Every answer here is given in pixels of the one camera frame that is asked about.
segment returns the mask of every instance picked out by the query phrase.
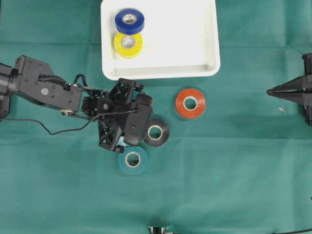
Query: black tape roll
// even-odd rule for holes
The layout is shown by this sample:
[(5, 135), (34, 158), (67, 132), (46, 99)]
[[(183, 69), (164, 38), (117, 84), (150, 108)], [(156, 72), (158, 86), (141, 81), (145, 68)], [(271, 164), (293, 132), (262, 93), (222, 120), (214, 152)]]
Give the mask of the black tape roll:
[[(151, 136), (151, 129), (158, 128), (161, 134), (158, 138), (153, 138)], [(169, 138), (169, 128), (168, 125), (161, 119), (151, 119), (148, 121), (146, 136), (144, 142), (150, 146), (158, 147), (162, 146), (167, 142)]]

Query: red tape roll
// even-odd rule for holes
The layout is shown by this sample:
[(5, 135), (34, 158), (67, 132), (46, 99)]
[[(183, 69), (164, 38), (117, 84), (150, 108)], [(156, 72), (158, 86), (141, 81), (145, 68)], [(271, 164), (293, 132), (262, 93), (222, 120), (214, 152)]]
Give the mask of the red tape roll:
[[(194, 109), (188, 109), (185, 105), (185, 101), (192, 99), (196, 103)], [(206, 109), (206, 100), (204, 95), (196, 89), (185, 89), (177, 96), (175, 100), (175, 106), (178, 113), (188, 119), (195, 119), (200, 117)]]

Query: black robotic arm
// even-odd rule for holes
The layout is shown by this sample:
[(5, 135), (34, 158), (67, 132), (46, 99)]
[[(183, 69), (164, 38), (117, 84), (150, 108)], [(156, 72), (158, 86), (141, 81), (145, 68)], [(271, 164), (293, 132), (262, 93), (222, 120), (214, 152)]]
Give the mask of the black robotic arm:
[[(67, 116), (97, 121), (99, 146), (121, 153), (124, 144), (137, 146), (145, 138), (153, 110), (152, 98), (143, 88), (138, 82), (119, 79), (110, 92), (90, 89), (84, 75), (77, 75), (70, 84), (55, 76), (48, 63), (20, 56), (13, 68), (0, 64), (0, 119), (10, 112), (11, 95), (18, 95)], [(83, 98), (81, 111), (85, 115), (81, 116), (77, 112), (83, 92), (87, 97)]]

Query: screw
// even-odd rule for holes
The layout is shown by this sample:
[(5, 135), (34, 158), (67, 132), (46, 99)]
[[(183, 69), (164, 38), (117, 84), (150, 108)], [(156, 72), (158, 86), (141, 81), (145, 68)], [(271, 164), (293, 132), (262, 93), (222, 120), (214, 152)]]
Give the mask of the screw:
[(48, 95), (49, 94), (49, 90), (47, 88), (44, 88), (44, 89), (41, 90), (41, 93), (43, 95)]

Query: black cable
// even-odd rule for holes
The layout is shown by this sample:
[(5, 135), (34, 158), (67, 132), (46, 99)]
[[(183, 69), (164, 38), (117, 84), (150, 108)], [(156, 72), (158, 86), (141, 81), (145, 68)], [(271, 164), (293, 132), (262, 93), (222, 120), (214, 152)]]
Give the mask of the black cable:
[(289, 233), (272, 233), (272, 234), (296, 234), (296, 233), (307, 233), (307, 232), (312, 232), (312, 228), (300, 230), (300, 231), (289, 232)]
[(137, 110), (133, 110), (133, 111), (126, 111), (126, 112), (111, 112), (111, 113), (104, 113), (104, 114), (99, 114), (95, 117), (93, 117), (92, 119), (90, 119), (86, 124), (84, 124), (81, 128), (74, 128), (74, 129), (67, 129), (67, 130), (61, 130), (55, 133), (51, 133), (50, 130), (39, 120), (36, 119), (17, 119), (17, 118), (0, 118), (0, 120), (8, 120), (8, 121), (28, 121), (28, 122), (35, 122), (40, 124), (50, 135), (54, 136), (56, 134), (60, 134), (60, 133), (66, 133), (66, 132), (74, 132), (74, 131), (80, 131), (82, 129), (84, 129), (85, 127), (87, 127), (91, 122), (95, 121), (97, 118), (102, 117), (102, 116), (108, 116), (108, 115), (124, 115), (124, 114), (128, 114), (128, 113), (133, 113), (136, 112)]
[(78, 75), (76, 76), (76, 78), (75, 78), (75, 80), (74, 80), (74, 84), (77, 84), (79, 78), (81, 78), (82, 83), (83, 83), (83, 86), (88, 87), (87, 81), (86, 81), (86, 76), (83, 75), (83, 74), (78, 74)]
[(39, 81), (43, 81), (43, 82), (46, 82), (46, 81), (56, 81), (58, 83), (61, 83), (65, 90), (67, 90), (67, 91), (69, 90), (69, 86), (68, 86), (66, 80), (64, 80), (62, 77), (58, 77), (58, 76), (44, 76), (44, 77), (39, 77), (38, 80)]

